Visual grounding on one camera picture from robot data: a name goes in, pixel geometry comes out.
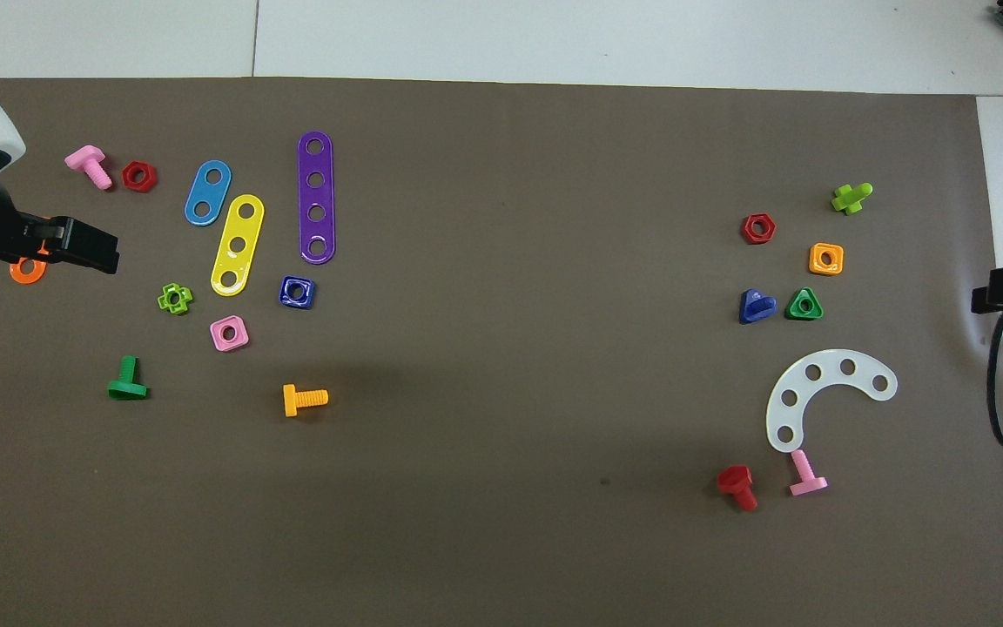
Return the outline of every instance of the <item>purple plastic strip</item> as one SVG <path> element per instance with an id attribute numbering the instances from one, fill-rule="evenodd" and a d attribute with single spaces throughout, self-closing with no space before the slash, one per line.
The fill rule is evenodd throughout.
<path id="1" fill-rule="evenodd" d="M 300 255 L 309 263 L 327 263 L 335 254 L 335 178 L 332 161 L 331 138 L 319 130 L 306 132 L 296 143 Z"/>

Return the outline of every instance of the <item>yellow-orange screw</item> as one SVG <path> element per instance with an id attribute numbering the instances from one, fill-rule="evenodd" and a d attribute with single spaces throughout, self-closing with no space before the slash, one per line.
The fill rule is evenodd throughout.
<path id="1" fill-rule="evenodd" d="M 296 415 L 296 407 L 319 407 L 327 404 L 327 389 L 310 389 L 307 392 L 296 392 L 296 385 L 285 384 L 281 390 L 286 396 L 286 415 Z"/>

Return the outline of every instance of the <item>white curved plastic piece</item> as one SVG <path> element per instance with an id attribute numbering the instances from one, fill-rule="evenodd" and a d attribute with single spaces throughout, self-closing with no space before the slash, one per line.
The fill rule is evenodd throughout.
<path id="1" fill-rule="evenodd" d="M 845 361 L 854 364 L 850 374 L 843 370 Z M 818 378 L 808 377 L 809 366 L 819 369 Z M 884 389 L 875 387 L 877 377 L 884 377 L 887 381 Z M 847 348 L 828 348 L 797 360 L 780 374 L 768 396 L 768 410 L 764 415 L 768 443 L 780 452 L 792 452 L 799 448 L 803 444 L 803 409 L 816 392 L 831 385 L 849 385 L 861 389 L 874 400 L 889 400 L 896 395 L 896 373 L 868 354 Z M 785 392 L 795 394 L 792 405 L 784 404 Z M 791 429 L 792 436 L 788 441 L 780 440 L 780 429 L 783 427 Z"/>

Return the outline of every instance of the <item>plastic toy piece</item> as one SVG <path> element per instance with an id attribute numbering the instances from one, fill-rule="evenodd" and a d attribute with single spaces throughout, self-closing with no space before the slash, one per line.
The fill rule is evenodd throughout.
<path id="1" fill-rule="evenodd" d="M 211 330 L 215 350 L 219 350 L 221 353 L 235 350 L 239 346 L 246 346 L 247 342 L 250 341 L 250 336 L 247 335 L 247 322 L 238 316 L 228 316 L 212 322 Z"/>
<path id="2" fill-rule="evenodd" d="M 315 283 L 311 279 L 288 275 L 281 282 L 281 305 L 296 309 L 311 309 L 315 299 Z"/>
<path id="3" fill-rule="evenodd" d="M 811 288 L 803 288 L 792 294 L 788 309 L 783 314 L 790 320 L 818 320 L 822 317 L 822 306 Z"/>
<path id="4" fill-rule="evenodd" d="M 250 217 L 243 218 L 243 214 L 250 214 Z M 266 207 L 262 206 L 258 196 L 241 195 L 231 202 L 227 223 L 223 225 L 219 253 L 215 254 L 215 269 L 212 270 L 212 289 L 216 294 L 235 296 L 246 288 L 264 215 Z M 233 275 L 235 282 L 226 285 L 224 277 L 228 275 Z"/>
<path id="5" fill-rule="evenodd" d="M 827 487 L 825 479 L 815 477 L 815 472 L 812 472 L 811 464 L 808 463 L 807 455 L 803 453 L 802 448 L 796 448 L 791 452 L 791 460 L 795 463 L 795 472 L 799 473 L 799 484 L 788 486 L 792 497 L 807 495 L 808 492 L 815 492 L 815 490 Z"/>
<path id="6" fill-rule="evenodd" d="M 849 385 L 874 400 L 896 396 L 896 374 L 866 353 L 847 348 L 819 350 L 797 360 L 776 381 L 764 413 L 768 443 L 777 451 L 792 452 L 803 444 L 803 409 L 820 389 Z M 788 428 L 791 439 L 781 439 Z"/>
<path id="7" fill-rule="evenodd" d="M 122 169 L 122 186 L 146 194 L 156 184 L 156 169 L 143 161 L 131 161 Z"/>
<path id="8" fill-rule="evenodd" d="M 873 194 L 873 186 L 869 183 L 862 183 L 857 188 L 843 186 L 834 191 L 834 198 L 830 204 L 834 211 L 845 211 L 847 215 L 855 215 L 862 211 L 862 202 Z"/>
<path id="9" fill-rule="evenodd" d="M 741 223 L 741 235 L 751 245 L 763 245 L 764 242 L 772 239 L 772 234 L 776 232 L 776 223 L 768 214 L 751 214 L 745 217 L 745 222 Z"/>
<path id="10" fill-rule="evenodd" d="M 286 416 L 290 418 L 296 416 L 296 408 L 298 407 L 319 407 L 319 405 L 326 405 L 329 400 L 327 389 L 296 392 L 296 385 L 291 384 L 291 382 L 281 386 L 281 391 L 286 397 Z"/>
<path id="11" fill-rule="evenodd" d="M 219 174 L 220 180 L 212 183 L 208 179 L 213 176 L 213 172 Z M 192 180 L 192 189 L 188 191 L 188 200 L 184 202 L 184 218 L 196 227 L 207 227 L 220 217 L 223 211 L 223 202 L 227 200 L 227 192 L 231 189 L 231 168 L 222 161 L 207 161 L 203 163 L 200 170 L 196 171 L 196 178 Z M 196 208 L 203 206 L 207 208 L 206 214 L 197 215 Z"/>
<path id="12" fill-rule="evenodd" d="M 843 258 L 847 251 L 839 245 L 818 242 L 811 246 L 807 270 L 815 274 L 843 274 Z"/>
<path id="13" fill-rule="evenodd" d="M 111 183 L 110 176 L 107 176 L 106 172 L 99 166 L 99 162 L 104 159 L 107 159 L 107 155 L 103 154 L 102 150 L 88 143 L 88 145 L 76 150 L 75 153 L 66 155 L 64 166 L 87 175 L 96 188 L 109 190 L 114 183 Z"/>
<path id="14" fill-rule="evenodd" d="M 753 477 L 748 466 L 730 466 L 717 476 L 717 489 L 723 495 L 733 496 L 733 500 L 742 512 L 752 512 L 756 509 L 756 497 L 753 497 L 749 486 L 753 485 Z"/>
<path id="15" fill-rule="evenodd" d="M 39 254 L 49 254 L 48 250 L 45 250 L 44 245 L 36 251 Z M 33 269 L 28 273 L 25 273 L 23 265 L 25 262 L 31 261 L 33 263 Z M 48 267 L 49 263 L 47 261 L 40 261 L 40 259 L 30 259 L 28 257 L 17 258 L 17 263 L 11 263 L 10 265 L 10 278 L 21 285 L 28 286 L 32 283 L 39 282 L 41 277 L 44 276 L 44 270 Z"/>
<path id="16" fill-rule="evenodd" d="M 189 303 L 193 300 L 195 299 L 192 298 L 192 290 L 176 285 L 176 283 L 170 283 L 160 289 L 160 296 L 156 298 L 156 306 L 175 316 L 184 316 L 189 312 Z"/>
<path id="17" fill-rule="evenodd" d="M 741 293 L 741 309 L 737 313 L 737 319 L 740 319 L 742 325 L 763 320 L 775 313 L 775 298 L 764 296 L 754 289 L 748 289 Z"/>
<path id="18" fill-rule="evenodd" d="M 331 137 L 311 130 L 296 143 L 296 199 L 300 210 L 300 255 L 327 263 L 335 254 L 335 176 Z"/>
<path id="19" fill-rule="evenodd" d="M 118 379 L 107 384 L 107 396 L 119 400 L 136 400 L 146 397 L 149 388 L 134 382 L 134 370 L 137 366 L 138 358 L 132 354 L 123 356 L 122 363 L 118 366 Z"/>

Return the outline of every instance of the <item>white table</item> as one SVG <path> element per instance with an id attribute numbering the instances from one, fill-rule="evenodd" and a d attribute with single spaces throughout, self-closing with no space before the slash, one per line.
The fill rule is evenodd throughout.
<path id="1" fill-rule="evenodd" d="M 1003 266 L 1003 29 L 992 7 L 981 0 L 0 0 L 0 76 L 357 76 L 982 95 Z M 972 419 L 986 420 L 984 408 Z"/>

